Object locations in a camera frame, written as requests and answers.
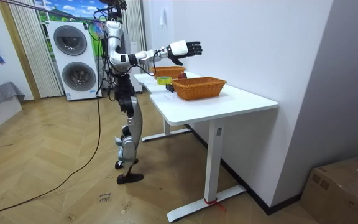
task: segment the baseboard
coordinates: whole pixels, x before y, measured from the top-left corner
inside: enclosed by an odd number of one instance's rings
[[[32,104],[32,103],[36,103],[36,100],[24,100],[21,104],[22,105],[26,105],[26,104]]]
[[[204,139],[188,124],[185,125],[191,133],[200,141],[200,143],[205,147],[208,148],[208,143],[204,141]],[[249,187],[249,185],[223,160],[221,159],[221,165],[232,175],[232,177],[241,184],[246,190],[247,193],[254,199],[254,201],[259,205],[259,207],[267,214],[271,215],[301,199],[301,194],[296,195],[292,198],[289,198],[277,205],[269,207],[253,190]]]

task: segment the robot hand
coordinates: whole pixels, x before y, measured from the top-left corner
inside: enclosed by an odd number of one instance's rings
[[[191,57],[194,55],[201,55],[203,48],[200,46],[200,41],[185,42],[184,40],[170,44],[167,47],[168,58],[176,65],[182,66],[183,63],[179,61],[180,58]]]

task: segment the red strap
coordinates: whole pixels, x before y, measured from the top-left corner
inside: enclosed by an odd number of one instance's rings
[[[223,207],[223,205],[218,202],[218,199],[215,199],[215,200],[213,200],[212,202],[207,202],[207,201],[205,200],[205,198],[204,198],[204,202],[205,202],[205,204],[207,204],[207,205],[214,205],[214,204],[216,204],[216,205],[218,205],[218,206],[222,209],[223,212],[226,212],[226,208]]]

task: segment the table top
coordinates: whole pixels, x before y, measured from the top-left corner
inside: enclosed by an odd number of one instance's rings
[[[186,71],[188,78],[200,77]],[[167,123],[172,126],[225,118],[238,114],[276,108],[278,103],[264,97],[240,90],[225,84],[218,97],[183,100],[176,93],[158,85],[154,77],[148,74],[135,75],[151,93],[150,99]]]

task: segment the table leg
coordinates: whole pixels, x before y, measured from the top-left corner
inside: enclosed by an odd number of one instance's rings
[[[216,193],[218,189],[219,167],[221,162],[222,144],[223,144],[224,119],[215,119],[209,122],[209,139],[208,139],[208,155],[206,162],[206,180],[204,199],[182,206],[171,212],[167,217],[169,222],[173,222],[181,217],[192,214],[211,206],[207,202],[220,202],[229,197],[245,192],[245,188],[241,185],[234,186],[230,189]]]
[[[155,139],[160,139],[160,138],[164,138],[164,137],[167,137],[167,136],[173,136],[173,135],[176,135],[176,134],[190,132],[190,130],[188,128],[184,128],[184,129],[176,130],[176,131],[171,131],[170,125],[167,123],[167,121],[165,119],[164,119],[163,127],[164,127],[164,133],[154,134],[152,136],[143,137],[142,141],[145,142],[145,141],[149,141],[149,140],[155,140]]]

